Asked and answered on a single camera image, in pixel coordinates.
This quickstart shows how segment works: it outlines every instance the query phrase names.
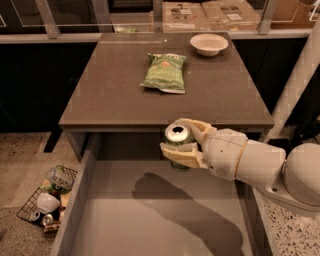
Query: snack bag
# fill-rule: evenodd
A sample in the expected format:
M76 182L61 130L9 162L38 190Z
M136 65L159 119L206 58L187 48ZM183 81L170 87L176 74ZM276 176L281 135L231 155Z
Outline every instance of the snack bag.
M187 57L177 54L148 54L150 68L141 86L168 93L185 94L182 67Z

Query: drawer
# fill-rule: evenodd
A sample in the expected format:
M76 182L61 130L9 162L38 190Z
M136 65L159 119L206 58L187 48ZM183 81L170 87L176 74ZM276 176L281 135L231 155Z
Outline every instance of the drawer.
M92 133L51 255L255 255L234 182L177 172L160 133Z

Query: table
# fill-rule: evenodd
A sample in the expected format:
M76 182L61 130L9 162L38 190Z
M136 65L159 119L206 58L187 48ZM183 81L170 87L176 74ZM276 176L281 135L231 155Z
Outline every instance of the table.
M181 117L244 132L272 128L272 117L228 34L220 33L228 48L211 58L191 46L195 34L102 34L59 123L79 160L90 132L157 131ZM150 65L148 53L187 56L186 94L140 86Z

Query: terrazzo floor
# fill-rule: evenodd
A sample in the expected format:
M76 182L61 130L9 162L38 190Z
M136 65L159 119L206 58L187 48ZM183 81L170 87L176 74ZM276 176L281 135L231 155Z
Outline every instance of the terrazzo floor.
M56 165L76 170L78 161L64 134L44 153L49 133L0 134L0 255L49 255L54 236L16 216Z
M48 169L79 166L64 134L52 153L44 153L48 137L49 133L0 134L1 256L50 254L54 236L16 216ZM320 255L320 219L295 215L261 196L258 201L274 255Z

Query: box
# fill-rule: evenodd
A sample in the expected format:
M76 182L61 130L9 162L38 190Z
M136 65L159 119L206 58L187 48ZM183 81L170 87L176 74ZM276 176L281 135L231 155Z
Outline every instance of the box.
M203 2L202 7L213 30L256 30L261 16L245 0Z
M313 20L309 20L314 10L314 2L314 0L279 0L272 18L271 28L312 28L320 12L318 7Z
M212 31L200 3L163 2L164 31Z

